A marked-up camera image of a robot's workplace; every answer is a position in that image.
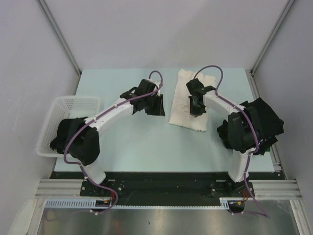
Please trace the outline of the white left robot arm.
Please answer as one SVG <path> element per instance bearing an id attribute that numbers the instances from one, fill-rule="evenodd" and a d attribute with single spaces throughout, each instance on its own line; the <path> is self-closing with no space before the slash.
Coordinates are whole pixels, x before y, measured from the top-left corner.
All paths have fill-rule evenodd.
<path id="1" fill-rule="evenodd" d="M 62 120 L 50 148 L 59 154 L 70 154 L 75 158 L 82 171 L 93 181 L 91 190 L 96 195 L 104 195 L 108 190 L 108 183 L 104 181 L 106 174 L 97 160 L 101 136 L 117 122 L 142 110 L 148 115 L 164 116 L 163 95 L 159 92 L 161 87 L 162 82 L 142 79 L 137 87 L 121 94 L 119 99 L 104 111 L 90 118 Z"/>

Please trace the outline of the black t shirt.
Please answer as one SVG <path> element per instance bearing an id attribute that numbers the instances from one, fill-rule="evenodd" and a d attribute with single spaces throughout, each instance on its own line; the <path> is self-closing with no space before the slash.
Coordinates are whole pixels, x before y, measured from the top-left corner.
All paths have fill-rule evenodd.
<path id="1" fill-rule="evenodd" d="M 56 138 L 50 143 L 50 148 L 58 154 L 64 154 L 65 148 L 74 134 L 79 130 L 84 120 L 81 118 L 68 118 L 60 122 Z"/>

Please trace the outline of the white plastic laundry basket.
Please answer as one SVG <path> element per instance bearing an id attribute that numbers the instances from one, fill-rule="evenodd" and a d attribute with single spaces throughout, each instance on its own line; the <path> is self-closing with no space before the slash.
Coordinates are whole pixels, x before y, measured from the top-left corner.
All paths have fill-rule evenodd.
<path id="1" fill-rule="evenodd" d="M 100 98 L 96 96 L 67 95 L 56 98 L 44 120 L 37 144 L 36 153 L 41 157 L 61 158 L 63 155 L 50 148 L 57 136 L 60 122 L 68 118 L 91 117 L 100 111 Z"/>

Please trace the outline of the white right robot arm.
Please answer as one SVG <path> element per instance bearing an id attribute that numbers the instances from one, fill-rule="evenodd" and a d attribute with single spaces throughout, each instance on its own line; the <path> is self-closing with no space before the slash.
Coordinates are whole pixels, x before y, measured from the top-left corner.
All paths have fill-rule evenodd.
<path id="1" fill-rule="evenodd" d="M 225 184 L 230 196 L 238 196 L 243 191 L 245 177 L 248 176 L 249 157 L 258 150 L 259 144 L 252 121 L 244 106 L 230 101 L 217 93 L 213 86 L 204 86 L 197 78 L 186 83 L 190 93 L 190 115 L 198 118 L 212 109 L 227 121 L 226 140 L 233 149 L 228 175 L 231 181 Z"/>

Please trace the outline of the white t shirt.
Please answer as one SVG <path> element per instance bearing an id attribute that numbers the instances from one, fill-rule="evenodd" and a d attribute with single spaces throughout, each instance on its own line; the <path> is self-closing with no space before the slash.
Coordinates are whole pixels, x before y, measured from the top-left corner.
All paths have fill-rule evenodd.
<path id="1" fill-rule="evenodd" d="M 194 131 L 205 132 L 207 129 L 208 114 L 205 113 L 199 117 L 193 117 L 190 114 L 190 93 L 186 84 L 194 77 L 198 78 L 204 86 L 216 86 L 216 78 L 213 76 L 204 75 L 203 73 L 196 75 L 195 71 L 181 69 L 177 76 L 168 123 Z"/>

